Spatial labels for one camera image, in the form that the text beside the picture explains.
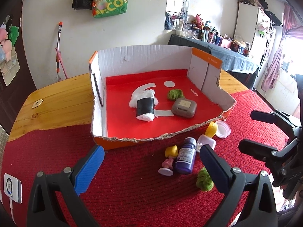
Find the clear round lid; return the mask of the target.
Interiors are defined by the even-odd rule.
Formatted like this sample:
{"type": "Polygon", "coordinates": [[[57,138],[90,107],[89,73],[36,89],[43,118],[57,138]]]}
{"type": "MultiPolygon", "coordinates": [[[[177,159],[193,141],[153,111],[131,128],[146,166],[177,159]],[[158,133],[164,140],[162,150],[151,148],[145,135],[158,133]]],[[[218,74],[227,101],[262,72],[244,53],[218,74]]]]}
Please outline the clear round lid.
{"type": "Polygon", "coordinates": [[[225,139],[231,134],[231,128],[225,121],[218,120],[215,124],[218,126],[216,131],[217,137],[225,139]]]}

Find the small clear plastic box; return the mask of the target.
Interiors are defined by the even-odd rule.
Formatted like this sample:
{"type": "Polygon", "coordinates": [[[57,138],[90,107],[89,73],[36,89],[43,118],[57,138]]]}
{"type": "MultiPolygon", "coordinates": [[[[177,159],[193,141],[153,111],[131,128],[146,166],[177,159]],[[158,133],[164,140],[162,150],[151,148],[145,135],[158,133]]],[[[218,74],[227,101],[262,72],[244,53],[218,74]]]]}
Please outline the small clear plastic box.
{"type": "Polygon", "coordinates": [[[214,150],[216,146],[216,141],[213,138],[208,137],[205,134],[202,134],[198,138],[195,146],[195,149],[198,153],[200,152],[200,149],[203,145],[209,145],[214,150]]]}

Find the purple paint bottle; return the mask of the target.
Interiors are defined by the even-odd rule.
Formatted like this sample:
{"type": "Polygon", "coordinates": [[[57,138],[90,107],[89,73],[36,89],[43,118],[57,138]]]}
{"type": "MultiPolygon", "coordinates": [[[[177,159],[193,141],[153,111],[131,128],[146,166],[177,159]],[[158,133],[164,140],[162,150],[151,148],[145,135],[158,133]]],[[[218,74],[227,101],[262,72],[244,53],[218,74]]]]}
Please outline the purple paint bottle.
{"type": "Polygon", "coordinates": [[[179,150],[175,170],[183,175],[188,175],[193,172],[194,162],[196,157],[196,140],[192,137],[185,138],[183,147],[179,150]]]}

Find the yellow round cap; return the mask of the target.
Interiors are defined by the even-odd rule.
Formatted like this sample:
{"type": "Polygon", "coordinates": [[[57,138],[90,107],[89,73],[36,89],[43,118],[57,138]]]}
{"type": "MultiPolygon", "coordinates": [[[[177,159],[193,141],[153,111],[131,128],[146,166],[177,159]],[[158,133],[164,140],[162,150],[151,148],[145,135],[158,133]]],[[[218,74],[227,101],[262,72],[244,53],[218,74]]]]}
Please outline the yellow round cap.
{"type": "Polygon", "coordinates": [[[205,131],[205,136],[213,138],[216,135],[217,130],[218,125],[215,122],[211,122],[205,131]]]}

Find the blonde doll figurine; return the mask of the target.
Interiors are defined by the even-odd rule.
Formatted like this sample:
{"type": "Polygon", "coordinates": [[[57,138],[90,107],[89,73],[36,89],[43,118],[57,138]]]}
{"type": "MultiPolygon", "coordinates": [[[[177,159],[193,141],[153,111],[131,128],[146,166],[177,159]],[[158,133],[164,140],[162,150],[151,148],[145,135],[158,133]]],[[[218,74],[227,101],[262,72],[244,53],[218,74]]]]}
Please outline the blonde doll figurine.
{"type": "Polygon", "coordinates": [[[176,145],[166,148],[166,150],[165,150],[165,158],[166,159],[161,164],[162,168],[160,168],[158,170],[158,172],[161,175],[164,175],[164,176],[172,176],[173,175],[173,173],[174,173],[173,172],[173,169],[174,169],[173,163],[174,163],[174,160],[177,158],[178,153],[179,153],[179,150],[178,150],[178,147],[176,145]]]}

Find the grey square case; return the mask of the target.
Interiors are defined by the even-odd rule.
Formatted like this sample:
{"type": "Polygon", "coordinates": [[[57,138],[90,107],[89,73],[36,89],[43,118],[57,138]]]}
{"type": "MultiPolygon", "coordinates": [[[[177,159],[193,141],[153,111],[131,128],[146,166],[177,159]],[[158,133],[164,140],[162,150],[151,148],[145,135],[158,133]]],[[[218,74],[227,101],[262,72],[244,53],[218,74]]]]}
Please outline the grey square case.
{"type": "Polygon", "coordinates": [[[196,109],[197,103],[195,101],[186,98],[178,98],[175,100],[171,112],[177,116],[192,118],[196,113],[196,109]]]}

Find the black white roll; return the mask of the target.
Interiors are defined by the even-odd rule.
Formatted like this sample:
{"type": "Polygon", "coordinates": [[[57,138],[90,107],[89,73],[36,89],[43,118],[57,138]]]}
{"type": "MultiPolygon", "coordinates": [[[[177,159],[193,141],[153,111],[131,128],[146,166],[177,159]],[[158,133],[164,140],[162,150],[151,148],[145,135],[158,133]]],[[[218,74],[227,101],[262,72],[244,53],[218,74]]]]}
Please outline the black white roll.
{"type": "Polygon", "coordinates": [[[137,101],[136,118],[141,121],[151,122],[154,120],[154,100],[144,98],[137,101]]]}

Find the blue cloth covered desk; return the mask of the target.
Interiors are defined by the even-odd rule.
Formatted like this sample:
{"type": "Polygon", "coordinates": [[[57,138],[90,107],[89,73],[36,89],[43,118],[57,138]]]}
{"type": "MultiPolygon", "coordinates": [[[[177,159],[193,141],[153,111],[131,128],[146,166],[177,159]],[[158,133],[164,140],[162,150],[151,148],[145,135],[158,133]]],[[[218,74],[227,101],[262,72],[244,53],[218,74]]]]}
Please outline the blue cloth covered desk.
{"type": "Polygon", "coordinates": [[[201,40],[171,35],[169,45],[193,47],[222,60],[222,70],[228,72],[248,89],[253,89],[259,64],[232,50],[203,42],[201,40]]]}

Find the white square charger device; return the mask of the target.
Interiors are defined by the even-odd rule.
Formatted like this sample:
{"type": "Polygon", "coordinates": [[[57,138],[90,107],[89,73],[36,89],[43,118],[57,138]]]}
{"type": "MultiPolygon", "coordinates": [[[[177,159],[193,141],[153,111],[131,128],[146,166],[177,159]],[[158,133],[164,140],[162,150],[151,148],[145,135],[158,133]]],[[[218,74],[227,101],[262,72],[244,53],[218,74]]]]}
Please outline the white square charger device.
{"type": "Polygon", "coordinates": [[[22,203],[22,183],[7,173],[4,174],[4,193],[14,202],[22,203]]]}

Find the wooden table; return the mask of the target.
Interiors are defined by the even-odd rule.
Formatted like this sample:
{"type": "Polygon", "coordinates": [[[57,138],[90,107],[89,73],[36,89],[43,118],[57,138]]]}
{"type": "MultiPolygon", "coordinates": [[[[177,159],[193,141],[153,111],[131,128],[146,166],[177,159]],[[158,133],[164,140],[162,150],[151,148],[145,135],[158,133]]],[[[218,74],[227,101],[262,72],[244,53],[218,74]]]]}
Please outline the wooden table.
{"type": "Polygon", "coordinates": [[[90,124],[93,111],[94,96],[88,73],[51,84],[31,93],[13,124],[8,142],[19,139],[35,130],[61,131],[67,128],[67,134],[76,137],[79,134],[90,141],[90,124]],[[43,103],[32,108],[35,101],[43,99],[43,103]]]}

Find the small gold tag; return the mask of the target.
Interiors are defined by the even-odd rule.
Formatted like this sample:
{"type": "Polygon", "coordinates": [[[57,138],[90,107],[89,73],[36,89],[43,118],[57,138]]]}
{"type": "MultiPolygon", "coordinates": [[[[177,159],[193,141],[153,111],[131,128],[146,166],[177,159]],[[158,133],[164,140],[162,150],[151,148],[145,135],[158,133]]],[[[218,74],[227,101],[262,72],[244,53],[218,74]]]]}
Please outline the small gold tag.
{"type": "Polygon", "coordinates": [[[44,101],[43,99],[35,101],[32,105],[32,108],[34,109],[34,108],[39,107],[43,103],[43,101],[44,101]]]}

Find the pink curtain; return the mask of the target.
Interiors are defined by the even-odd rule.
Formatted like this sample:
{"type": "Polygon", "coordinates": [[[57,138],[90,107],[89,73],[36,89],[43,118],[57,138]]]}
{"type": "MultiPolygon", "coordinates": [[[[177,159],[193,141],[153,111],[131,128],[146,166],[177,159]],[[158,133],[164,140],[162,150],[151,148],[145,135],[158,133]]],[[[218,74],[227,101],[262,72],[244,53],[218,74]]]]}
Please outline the pink curtain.
{"type": "Polygon", "coordinates": [[[283,15],[283,33],[279,47],[274,54],[272,62],[267,66],[261,89],[265,92],[273,89],[279,77],[281,57],[283,54],[283,42],[286,38],[297,38],[302,40],[302,25],[299,25],[292,8],[285,4],[283,15]]]}

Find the white wardrobe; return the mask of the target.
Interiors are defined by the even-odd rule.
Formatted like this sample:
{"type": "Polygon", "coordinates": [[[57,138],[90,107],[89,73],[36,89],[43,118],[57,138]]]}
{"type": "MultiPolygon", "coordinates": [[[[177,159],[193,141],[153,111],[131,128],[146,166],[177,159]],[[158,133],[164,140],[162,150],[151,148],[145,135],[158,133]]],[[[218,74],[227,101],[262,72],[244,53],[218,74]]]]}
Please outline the white wardrobe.
{"type": "Polygon", "coordinates": [[[268,10],[265,0],[238,0],[234,43],[238,45],[240,62],[237,73],[255,73],[268,62],[281,21],[268,10]]]}

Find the red miniso bag liner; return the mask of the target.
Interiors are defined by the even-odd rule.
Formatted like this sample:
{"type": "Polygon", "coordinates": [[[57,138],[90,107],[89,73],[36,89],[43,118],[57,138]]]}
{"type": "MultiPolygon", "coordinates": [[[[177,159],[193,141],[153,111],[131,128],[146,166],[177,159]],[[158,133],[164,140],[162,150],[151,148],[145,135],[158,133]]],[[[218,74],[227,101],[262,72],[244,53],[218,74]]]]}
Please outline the red miniso bag liner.
{"type": "Polygon", "coordinates": [[[221,114],[222,108],[210,101],[187,77],[186,69],[159,70],[106,78],[107,136],[117,138],[147,139],[166,133],[176,133],[195,124],[201,124],[221,114]],[[182,90],[185,98],[197,103],[192,118],[181,116],[157,116],[153,121],[136,118],[136,109],[129,106],[133,91],[153,83],[152,89],[158,100],[156,110],[168,111],[174,102],[167,98],[170,88],[166,81],[174,82],[174,88],[182,90]]]}

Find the orange white cardboard box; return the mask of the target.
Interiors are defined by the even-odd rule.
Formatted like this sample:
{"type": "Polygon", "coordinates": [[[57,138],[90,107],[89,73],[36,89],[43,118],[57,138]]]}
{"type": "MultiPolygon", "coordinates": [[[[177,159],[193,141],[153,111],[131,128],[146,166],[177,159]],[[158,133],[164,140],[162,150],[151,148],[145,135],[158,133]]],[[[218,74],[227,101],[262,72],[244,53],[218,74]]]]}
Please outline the orange white cardboard box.
{"type": "Polygon", "coordinates": [[[170,139],[226,119],[236,100],[219,86],[222,61],[186,46],[94,52],[91,134],[106,150],[170,139]]]}

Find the dark brown door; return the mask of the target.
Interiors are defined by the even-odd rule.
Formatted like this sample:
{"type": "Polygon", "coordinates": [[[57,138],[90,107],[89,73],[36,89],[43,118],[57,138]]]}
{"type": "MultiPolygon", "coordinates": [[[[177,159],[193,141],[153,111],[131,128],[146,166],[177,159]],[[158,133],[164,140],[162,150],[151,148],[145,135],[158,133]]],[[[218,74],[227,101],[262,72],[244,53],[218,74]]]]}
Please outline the dark brown door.
{"type": "Polygon", "coordinates": [[[22,36],[23,1],[16,0],[4,20],[8,35],[11,26],[19,27],[19,36],[12,47],[11,60],[1,62],[1,126],[7,134],[10,134],[25,100],[36,90],[28,67],[22,36]]]}

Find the pink plush toy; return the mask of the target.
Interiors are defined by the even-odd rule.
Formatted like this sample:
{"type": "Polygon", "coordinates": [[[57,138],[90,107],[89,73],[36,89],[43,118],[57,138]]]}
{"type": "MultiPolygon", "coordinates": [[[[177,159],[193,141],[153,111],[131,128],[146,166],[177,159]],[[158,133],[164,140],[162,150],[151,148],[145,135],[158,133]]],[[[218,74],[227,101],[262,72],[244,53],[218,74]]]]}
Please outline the pink plush toy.
{"type": "Polygon", "coordinates": [[[5,53],[6,61],[11,60],[11,51],[12,51],[12,42],[8,39],[8,32],[1,28],[1,46],[3,48],[3,51],[5,53]]]}

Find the green plush toy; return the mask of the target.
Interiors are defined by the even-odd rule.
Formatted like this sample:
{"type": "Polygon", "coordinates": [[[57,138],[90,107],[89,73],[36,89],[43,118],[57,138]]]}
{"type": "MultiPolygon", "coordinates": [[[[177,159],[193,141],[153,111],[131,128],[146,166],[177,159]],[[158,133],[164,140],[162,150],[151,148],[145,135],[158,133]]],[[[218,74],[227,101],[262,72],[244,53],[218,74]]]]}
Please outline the green plush toy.
{"type": "Polygon", "coordinates": [[[19,27],[11,26],[9,29],[8,39],[12,42],[13,46],[15,45],[18,36],[19,36],[19,27]]]}

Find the green tote bag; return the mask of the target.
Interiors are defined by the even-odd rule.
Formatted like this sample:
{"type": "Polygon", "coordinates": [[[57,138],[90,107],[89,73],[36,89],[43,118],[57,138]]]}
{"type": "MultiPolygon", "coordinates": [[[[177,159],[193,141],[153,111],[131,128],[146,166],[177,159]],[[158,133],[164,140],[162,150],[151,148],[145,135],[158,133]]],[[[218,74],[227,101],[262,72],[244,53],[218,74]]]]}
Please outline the green tote bag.
{"type": "Polygon", "coordinates": [[[91,1],[92,15],[96,19],[124,14],[128,0],[97,0],[91,1]]]}

